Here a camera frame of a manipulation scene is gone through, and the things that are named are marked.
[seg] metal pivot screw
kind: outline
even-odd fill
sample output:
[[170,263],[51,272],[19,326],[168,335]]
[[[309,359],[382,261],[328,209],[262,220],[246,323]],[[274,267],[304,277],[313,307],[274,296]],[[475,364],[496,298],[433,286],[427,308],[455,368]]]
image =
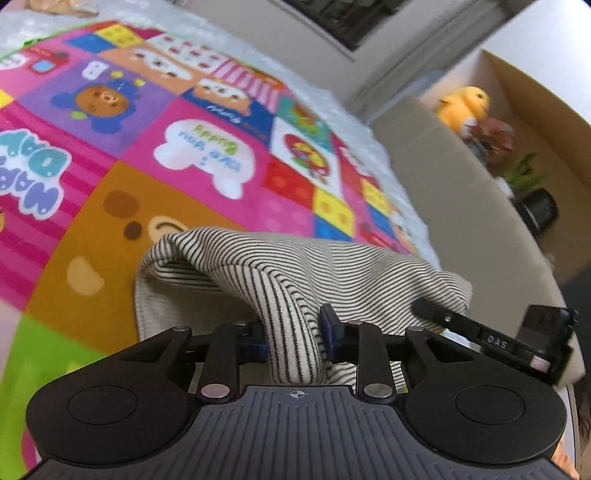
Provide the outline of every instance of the metal pivot screw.
[[234,327],[238,327],[238,336],[244,337],[251,332],[251,326],[246,320],[235,320],[232,322]]
[[207,398],[223,398],[230,393],[230,388],[221,383],[210,383],[201,389],[201,395]]
[[392,395],[393,390],[392,387],[390,387],[390,385],[386,385],[384,383],[370,383],[369,385],[365,386],[363,392],[368,397],[386,398]]

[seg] white wall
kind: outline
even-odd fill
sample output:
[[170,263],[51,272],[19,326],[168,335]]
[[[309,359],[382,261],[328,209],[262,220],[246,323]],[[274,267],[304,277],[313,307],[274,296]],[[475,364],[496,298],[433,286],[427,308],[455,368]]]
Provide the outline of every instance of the white wall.
[[591,124],[590,46],[591,8],[582,0],[538,0],[483,45]]
[[466,1],[411,0],[353,53],[278,0],[189,0],[186,8],[345,101],[405,42]]

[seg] white and black striped cloth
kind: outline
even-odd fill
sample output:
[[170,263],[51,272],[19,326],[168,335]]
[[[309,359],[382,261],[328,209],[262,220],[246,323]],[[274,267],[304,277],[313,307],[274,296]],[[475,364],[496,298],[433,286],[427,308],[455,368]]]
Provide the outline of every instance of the white and black striped cloth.
[[[208,315],[224,310],[228,295],[250,305],[265,326],[272,381],[307,385],[355,381],[354,365],[323,360],[317,323],[323,303],[344,322],[361,319],[402,333],[409,325],[433,327],[412,314],[415,298],[465,313],[471,287],[455,274],[372,245],[198,228],[164,236],[142,261],[135,290],[140,338],[172,325],[202,331],[195,304],[182,305],[198,292],[217,293],[201,303]],[[392,372],[396,385],[404,385],[397,365]]]

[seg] window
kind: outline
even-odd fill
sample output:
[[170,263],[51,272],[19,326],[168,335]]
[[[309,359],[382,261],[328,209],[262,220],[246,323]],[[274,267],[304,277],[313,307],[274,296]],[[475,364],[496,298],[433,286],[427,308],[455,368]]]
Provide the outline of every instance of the window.
[[353,51],[405,0],[283,0]]

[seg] crosshair marking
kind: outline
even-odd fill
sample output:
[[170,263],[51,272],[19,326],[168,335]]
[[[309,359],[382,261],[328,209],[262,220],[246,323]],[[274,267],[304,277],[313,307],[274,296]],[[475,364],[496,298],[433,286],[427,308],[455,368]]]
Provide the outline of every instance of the crosshair marking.
[[292,398],[302,398],[304,395],[307,395],[307,393],[302,392],[302,390],[294,390],[289,393],[289,396]]

